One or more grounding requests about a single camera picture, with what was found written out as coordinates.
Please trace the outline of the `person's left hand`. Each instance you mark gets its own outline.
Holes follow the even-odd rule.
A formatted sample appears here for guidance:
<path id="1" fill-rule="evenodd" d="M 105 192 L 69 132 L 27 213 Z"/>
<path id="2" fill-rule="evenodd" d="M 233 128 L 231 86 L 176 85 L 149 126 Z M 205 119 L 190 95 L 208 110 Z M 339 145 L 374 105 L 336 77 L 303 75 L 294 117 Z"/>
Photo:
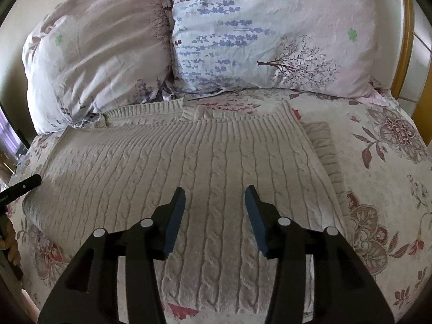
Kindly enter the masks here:
<path id="1" fill-rule="evenodd" d="M 7 250 L 8 260 L 12 262 L 14 265 L 19 265 L 21 261 L 21 255 L 18 250 L 18 242 L 15 235 L 15 229 L 9 219 L 6 219 L 6 238 L 4 240 L 0 240 L 1 251 L 4 249 Z"/>

